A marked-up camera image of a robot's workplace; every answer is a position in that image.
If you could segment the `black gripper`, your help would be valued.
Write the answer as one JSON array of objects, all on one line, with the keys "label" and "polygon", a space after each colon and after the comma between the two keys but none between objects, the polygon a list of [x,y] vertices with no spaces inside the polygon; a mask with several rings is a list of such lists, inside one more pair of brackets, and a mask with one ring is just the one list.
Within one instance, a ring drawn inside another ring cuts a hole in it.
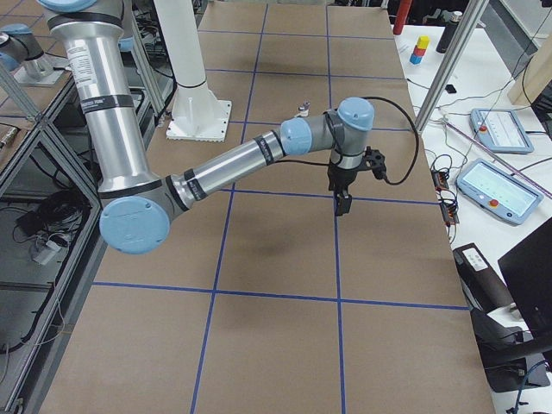
[{"label": "black gripper", "polygon": [[342,216],[350,212],[352,197],[348,195],[348,187],[354,183],[358,172],[358,167],[345,169],[332,162],[329,163],[327,176],[329,179],[329,190],[333,192],[336,201],[336,216]]}]

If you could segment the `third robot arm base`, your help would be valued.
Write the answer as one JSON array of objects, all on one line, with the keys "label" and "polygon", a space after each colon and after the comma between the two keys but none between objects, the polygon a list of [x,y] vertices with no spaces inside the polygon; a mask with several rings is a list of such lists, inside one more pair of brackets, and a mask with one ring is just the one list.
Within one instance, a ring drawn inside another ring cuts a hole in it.
[{"label": "third robot arm base", "polygon": [[1,27],[1,64],[20,85],[55,85],[66,68],[65,58],[49,57],[25,24]]}]

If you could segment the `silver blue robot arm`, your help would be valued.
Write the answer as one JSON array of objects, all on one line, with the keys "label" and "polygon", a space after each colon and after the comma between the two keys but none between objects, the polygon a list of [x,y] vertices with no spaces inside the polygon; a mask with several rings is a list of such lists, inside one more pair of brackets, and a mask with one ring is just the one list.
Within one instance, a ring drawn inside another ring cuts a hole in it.
[{"label": "silver blue robot arm", "polygon": [[329,188],[348,212],[373,106],[344,99],[321,116],[294,117],[180,175],[160,177],[148,165],[119,45],[129,24],[124,1],[46,1],[52,35],[61,41],[78,89],[103,180],[100,232],[115,250],[145,254],[169,235],[171,221],[223,187],[288,155],[329,150]]}]

